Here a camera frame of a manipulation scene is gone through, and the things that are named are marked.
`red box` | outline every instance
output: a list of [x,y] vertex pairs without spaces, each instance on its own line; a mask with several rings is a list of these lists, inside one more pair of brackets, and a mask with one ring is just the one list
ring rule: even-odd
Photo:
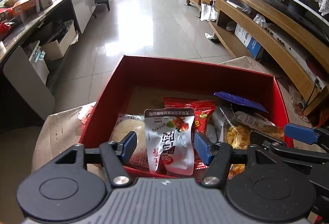
[[[98,97],[80,143],[96,148],[108,141],[118,113],[143,113],[151,106],[144,106],[143,97],[153,92],[168,96],[166,91],[175,96],[179,96],[177,91],[183,92],[182,97],[187,98],[210,95],[211,99],[215,99],[214,92],[225,91],[263,105],[269,112],[267,118],[277,126],[288,123],[285,104],[272,75],[210,63],[124,55]],[[293,147],[292,139],[285,141]],[[135,176],[154,176],[130,167],[126,170]]]

